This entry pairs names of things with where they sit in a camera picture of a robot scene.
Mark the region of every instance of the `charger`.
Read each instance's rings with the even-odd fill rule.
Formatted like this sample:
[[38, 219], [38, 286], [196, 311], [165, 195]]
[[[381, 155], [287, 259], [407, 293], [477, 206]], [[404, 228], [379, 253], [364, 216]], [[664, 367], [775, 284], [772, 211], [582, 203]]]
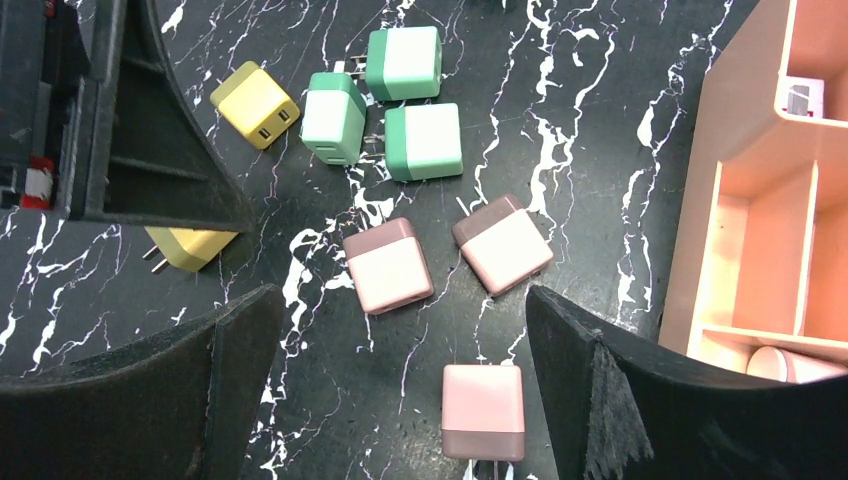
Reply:
[[159, 253], [165, 258], [152, 273], [161, 273], [168, 265], [197, 272], [211, 262], [235, 237], [237, 232], [192, 230], [189, 228], [144, 227], [156, 245], [142, 258], [151, 260]]

